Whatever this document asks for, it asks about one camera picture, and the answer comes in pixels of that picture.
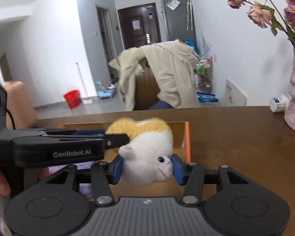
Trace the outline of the yellow white plush toy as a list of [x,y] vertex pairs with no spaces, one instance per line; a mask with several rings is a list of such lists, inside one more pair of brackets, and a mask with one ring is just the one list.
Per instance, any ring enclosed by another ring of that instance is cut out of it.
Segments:
[[120,118],[108,127],[106,133],[127,134],[129,137],[129,143],[118,150],[123,158],[122,179],[126,183],[146,186],[171,178],[173,135],[164,120]]

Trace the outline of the dark brown door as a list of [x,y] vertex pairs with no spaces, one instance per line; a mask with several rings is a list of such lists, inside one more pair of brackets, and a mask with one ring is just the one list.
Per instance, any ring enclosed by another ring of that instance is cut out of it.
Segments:
[[118,16],[125,50],[161,42],[155,3],[120,9]]

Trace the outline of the blue pet feeder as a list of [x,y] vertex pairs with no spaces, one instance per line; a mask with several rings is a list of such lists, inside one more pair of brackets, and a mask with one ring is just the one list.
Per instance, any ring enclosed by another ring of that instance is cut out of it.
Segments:
[[115,85],[103,86],[102,82],[95,83],[97,97],[102,100],[105,98],[113,98],[115,93],[117,92],[117,88]]

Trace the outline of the grey refrigerator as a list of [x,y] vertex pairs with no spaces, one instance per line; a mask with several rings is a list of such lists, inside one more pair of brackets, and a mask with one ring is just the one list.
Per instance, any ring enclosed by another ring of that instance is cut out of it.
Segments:
[[167,40],[192,40],[195,43],[191,0],[161,0],[161,6]]

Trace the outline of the wooden chair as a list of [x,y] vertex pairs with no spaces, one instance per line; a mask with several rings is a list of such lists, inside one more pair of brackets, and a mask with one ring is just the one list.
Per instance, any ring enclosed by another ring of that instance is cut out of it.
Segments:
[[158,98],[160,89],[147,60],[142,60],[139,65],[144,72],[136,76],[134,110],[173,109],[170,104]]

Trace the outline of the white panel against wall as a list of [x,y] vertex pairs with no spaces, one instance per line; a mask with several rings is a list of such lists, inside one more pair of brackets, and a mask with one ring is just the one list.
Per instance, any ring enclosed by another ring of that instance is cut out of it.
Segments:
[[245,107],[247,105],[245,93],[229,79],[226,80],[225,84],[224,105],[226,107]]

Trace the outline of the small white medicine bottle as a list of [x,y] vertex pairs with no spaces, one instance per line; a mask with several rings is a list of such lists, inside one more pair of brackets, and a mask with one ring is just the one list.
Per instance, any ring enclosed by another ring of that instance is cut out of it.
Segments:
[[286,112],[289,105],[289,98],[285,95],[274,97],[270,99],[270,110],[273,113]]

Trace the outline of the cluttered storage rack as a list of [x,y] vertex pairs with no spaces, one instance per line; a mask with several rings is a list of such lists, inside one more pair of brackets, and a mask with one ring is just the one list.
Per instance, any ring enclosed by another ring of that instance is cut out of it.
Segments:
[[211,82],[213,62],[200,55],[195,64],[195,89],[201,107],[220,107],[219,98],[213,93]]

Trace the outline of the dried pink roses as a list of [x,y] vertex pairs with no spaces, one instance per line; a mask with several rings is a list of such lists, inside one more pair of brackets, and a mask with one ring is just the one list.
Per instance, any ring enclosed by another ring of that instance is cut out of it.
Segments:
[[226,0],[230,8],[238,10],[242,6],[250,5],[247,17],[262,29],[270,28],[276,36],[279,31],[284,32],[295,48],[295,0],[285,0],[287,7],[279,11],[273,0],[260,3],[250,0]]

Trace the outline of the red plastic bucket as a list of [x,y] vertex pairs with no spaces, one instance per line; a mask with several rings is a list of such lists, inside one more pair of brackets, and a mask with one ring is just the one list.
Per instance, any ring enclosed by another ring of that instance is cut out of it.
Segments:
[[80,105],[79,90],[69,91],[66,94],[64,94],[63,97],[70,109],[74,109]]

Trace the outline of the beige jacket on chair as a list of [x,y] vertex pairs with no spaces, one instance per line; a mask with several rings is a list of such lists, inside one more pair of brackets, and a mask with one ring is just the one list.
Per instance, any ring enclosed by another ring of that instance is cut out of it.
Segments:
[[198,56],[193,47],[174,40],[132,47],[109,62],[119,71],[118,92],[126,111],[134,110],[136,77],[145,73],[140,64],[144,60],[160,89],[159,100],[174,108],[198,106],[194,73]]

